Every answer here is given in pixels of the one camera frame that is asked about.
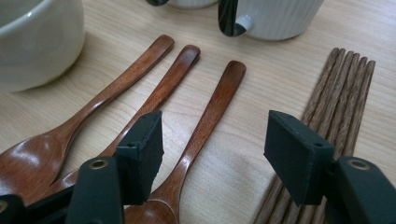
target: white bowl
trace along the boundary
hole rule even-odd
[[[48,83],[84,44],[81,0],[0,0],[0,92]]]

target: ceramic cup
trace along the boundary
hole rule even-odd
[[[168,4],[172,7],[196,9],[209,7],[218,0],[147,0],[147,2],[156,7]]]
[[[227,36],[283,40],[304,32],[323,0],[219,0],[219,28]]]
[[[0,92],[48,83],[84,43],[81,0],[0,0]]]

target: tabletop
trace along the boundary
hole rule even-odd
[[[252,223],[274,174],[264,151],[268,111],[300,118],[333,48],[376,61],[355,156],[375,163],[396,185],[396,2],[324,1],[308,29],[292,39],[223,35],[218,5],[152,7],[143,0],[83,0],[86,39],[74,65],[39,88],[0,94],[0,151],[57,127],[120,75],[159,36],[174,49],[145,77],[80,130],[63,174],[96,156],[145,102],[181,49],[201,59],[163,111],[163,164],[153,189],[170,174],[231,60],[247,72],[184,184],[181,223]]]

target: black handle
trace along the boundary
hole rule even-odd
[[[146,0],[150,5],[155,6],[155,7],[160,7],[162,5],[165,5],[169,0]]]
[[[239,36],[247,30],[235,22],[238,0],[219,0],[219,28],[227,36]]]

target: bundle of chopsticks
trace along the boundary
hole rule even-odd
[[[374,68],[359,53],[333,49],[303,113],[302,122],[335,146],[335,159],[353,154]],[[324,223],[325,203],[297,207],[276,175],[255,223]]]

